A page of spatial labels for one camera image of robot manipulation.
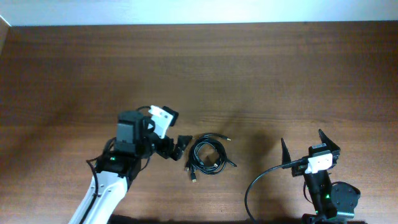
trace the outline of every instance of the light blue wall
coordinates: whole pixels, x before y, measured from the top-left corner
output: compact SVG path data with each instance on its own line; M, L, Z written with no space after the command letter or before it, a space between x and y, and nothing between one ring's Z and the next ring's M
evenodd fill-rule
M0 0L12 26L378 21L398 0Z

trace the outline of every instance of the white plastic part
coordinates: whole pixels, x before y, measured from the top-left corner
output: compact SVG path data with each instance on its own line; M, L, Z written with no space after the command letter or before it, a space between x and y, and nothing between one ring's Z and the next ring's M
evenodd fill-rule
M316 174L320 170L327 170L333 164L333 155L331 153L308 158L308 167L305 170L306 174Z
M127 192L127 180L125 177L118 177L117 173L102 171L97 174L98 178L98 197L94 205L87 214L83 223L85 224L105 224L108 222L113 210L118 203L124 198ZM79 224L85 214L93 195L95 193L94 177L91 180L90 187L86 196L80 203L69 224Z
M150 118L155 122L155 130L154 132L163 139L166 135L167 128L169 128L170 123L173 120L173 115L169 114L162 108L158 106L150 106L150 110L148 111L152 117Z

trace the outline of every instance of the small robot arm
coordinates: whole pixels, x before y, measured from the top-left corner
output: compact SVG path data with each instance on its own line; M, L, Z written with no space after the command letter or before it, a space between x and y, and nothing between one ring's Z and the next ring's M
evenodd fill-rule
M144 116L142 109L149 109L152 116ZM116 137L105 144L102 155L87 161L93 178L69 224L107 223L142 170L141 159L149 161L156 152L165 159L179 160L192 136L179 136L176 144L166 136L177 118L178 113L166 106L143 106L120 113Z

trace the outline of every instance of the white backdrop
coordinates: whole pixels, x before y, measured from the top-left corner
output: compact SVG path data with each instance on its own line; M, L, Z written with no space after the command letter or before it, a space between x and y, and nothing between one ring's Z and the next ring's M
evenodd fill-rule
M378 21L398 0L0 0L12 26Z

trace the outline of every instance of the brown table surface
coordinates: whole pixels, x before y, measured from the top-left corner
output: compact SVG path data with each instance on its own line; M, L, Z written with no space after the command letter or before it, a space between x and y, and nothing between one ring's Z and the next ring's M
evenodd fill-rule
M357 220L397 223L398 22L12 27L0 60L0 223L67 223L91 179L85 159L117 114L178 112L168 135L218 132L238 167L197 174L155 154L115 214L246 220L259 173L320 143L341 147L332 181L362 191ZM289 170L255 185L255 217L314 213Z

